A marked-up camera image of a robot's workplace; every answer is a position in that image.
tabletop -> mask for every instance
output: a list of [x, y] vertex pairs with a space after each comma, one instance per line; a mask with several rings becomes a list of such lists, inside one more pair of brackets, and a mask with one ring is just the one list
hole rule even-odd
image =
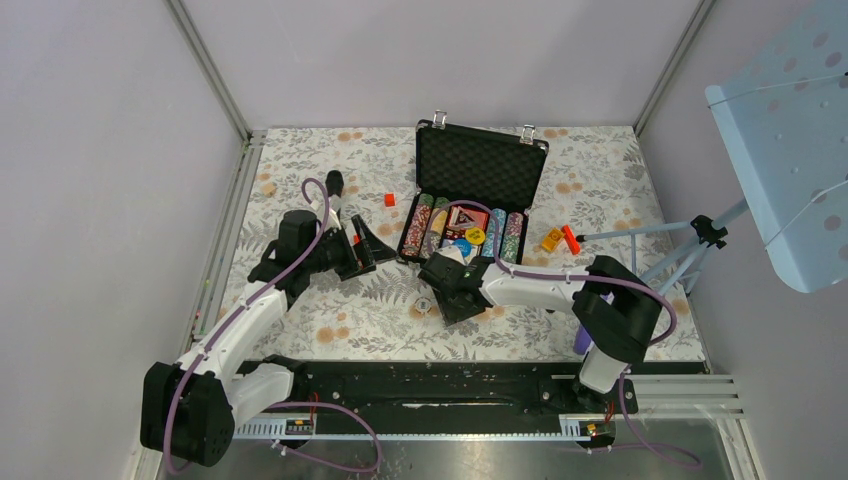
[[[496, 131], [520, 133], [516, 128]], [[550, 153], [529, 210], [524, 265], [588, 265], [604, 254], [630, 265], [630, 239], [582, 245], [572, 255], [564, 245], [554, 253], [539, 247], [551, 228], [571, 226], [575, 234], [622, 230], [663, 223], [649, 173], [631, 127], [537, 129]], [[345, 178], [341, 216], [359, 214], [383, 242], [395, 248], [416, 194], [415, 129], [279, 128], [268, 131], [227, 280], [219, 319], [232, 308], [277, 235], [283, 213], [308, 208], [300, 193], [307, 177], [323, 180], [337, 169]], [[384, 195], [394, 193], [396, 206]], [[666, 233], [637, 238], [641, 273], [670, 252]], [[282, 354], [321, 360], [579, 361], [572, 351], [579, 326], [569, 312], [494, 307], [446, 327], [431, 289], [417, 278], [418, 267], [396, 261], [376, 272], [341, 282], [335, 273], [313, 275], [311, 287], [261, 337], [253, 357]], [[662, 281], [668, 275], [661, 275]], [[648, 350], [648, 360], [704, 359], [689, 303], [679, 286], [667, 298], [679, 325]], [[429, 304], [429, 309], [421, 308]], [[663, 312], [657, 334], [668, 325]]]

red object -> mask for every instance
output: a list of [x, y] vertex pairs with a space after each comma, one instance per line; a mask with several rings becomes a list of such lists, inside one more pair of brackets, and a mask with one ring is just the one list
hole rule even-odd
[[562, 233], [565, 234], [565, 243], [568, 245], [568, 249], [571, 250], [572, 255], [580, 253], [580, 244], [577, 243], [577, 237], [574, 236], [571, 227], [563, 225]]
[[615, 414], [615, 402], [610, 402], [607, 405], [607, 414], [604, 416], [604, 423], [609, 423], [612, 420], [613, 414]]

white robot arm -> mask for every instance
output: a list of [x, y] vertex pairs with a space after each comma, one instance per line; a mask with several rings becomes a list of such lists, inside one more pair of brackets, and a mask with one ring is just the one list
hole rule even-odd
[[[583, 361], [579, 381], [598, 394], [609, 392], [629, 365], [643, 361], [662, 309], [655, 299], [627, 287], [549, 278], [591, 274], [644, 285], [617, 260], [598, 256], [592, 265], [573, 271], [506, 266], [503, 270], [483, 257], [466, 264], [459, 250], [448, 246], [434, 253], [419, 277], [433, 287], [450, 323], [495, 305], [571, 310], [595, 341], [595, 348]], [[537, 274], [537, 278], [528, 274]]]
[[[264, 282], [248, 283], [237, 304], [244, 306], [247, 299], [264, 285]], [[220, 379], [227, 402], [232, 407], [235, 428], [244, 425], [268, 405], [281, 402], [291, 394], [292, 372], [280, 365], [263, 364], [240, 380], [233, 378], [259, 337], [271, 324], [282, 319], [287, 309], [285, 292], [272, 288], [245, 308], [210, 351], [205, 350], [206, 341], [218, 333], [223, 323], [218, 323], [203, 340], [177, 360], [185, 369], [197, 355], [204, 356], [195, 373], [211, 374]]]

gray wall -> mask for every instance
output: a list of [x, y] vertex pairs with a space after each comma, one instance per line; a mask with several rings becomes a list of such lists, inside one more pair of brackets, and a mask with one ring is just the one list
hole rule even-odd
[[630, 125], [698, 0], [189, 0], [254, 128]]
[[0, 478], [115, 480], [239, 142], [159, 1], [0, 7]]
[[[642, 137], [667, 220], [717, 215], [741, 198], [704, 88], [746, 65], [810, 3], [718, 2]], [[841, 478], [848, 282], [798, 293], [773, 272], [750, 214], [729, 230], [692, 295], [709, 356], [738, 382], [769, 479]]]

blue poker chip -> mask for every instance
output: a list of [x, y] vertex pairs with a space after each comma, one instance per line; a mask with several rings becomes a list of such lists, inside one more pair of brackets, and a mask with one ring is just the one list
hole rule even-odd
[[460, 238], [457, 241], [453, 242], [453, 245], [459, 249], [463, 257], [467, 257], [471, 254], [471, 243], [468, 240]]

